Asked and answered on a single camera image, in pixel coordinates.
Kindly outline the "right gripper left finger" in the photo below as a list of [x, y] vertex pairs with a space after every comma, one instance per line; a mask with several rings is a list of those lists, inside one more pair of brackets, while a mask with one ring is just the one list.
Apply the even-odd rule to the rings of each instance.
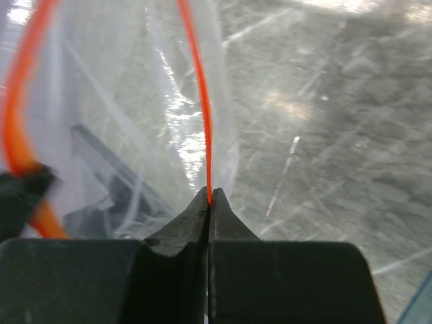
[[207, 191], [144, 240], [1, 245], [2, 323], [203, 323]]

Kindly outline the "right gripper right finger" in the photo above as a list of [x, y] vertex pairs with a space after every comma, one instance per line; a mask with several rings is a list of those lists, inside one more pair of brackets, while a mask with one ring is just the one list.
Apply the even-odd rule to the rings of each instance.
[[367, 260], [348, 242], [263, 241], [213, 192], [210, 323], [384, 323]]

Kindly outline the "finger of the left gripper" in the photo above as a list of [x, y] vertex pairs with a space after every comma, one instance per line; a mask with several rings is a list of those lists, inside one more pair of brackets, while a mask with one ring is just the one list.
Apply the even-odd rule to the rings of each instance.
[[60, 238], [61, 225], [45, 199], [56, 177], [42, 166], [22, 176], [1, 172], [1, 239], [17, 238], [26, 225], [44, 238]]

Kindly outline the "clear zip top bag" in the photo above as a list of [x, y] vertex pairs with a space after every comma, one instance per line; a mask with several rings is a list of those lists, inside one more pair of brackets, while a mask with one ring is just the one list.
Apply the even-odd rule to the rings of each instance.
[[145, 238], [239, 150], [215, 1], [50, 1], [18, 83], [24, 137], [73, 238]]

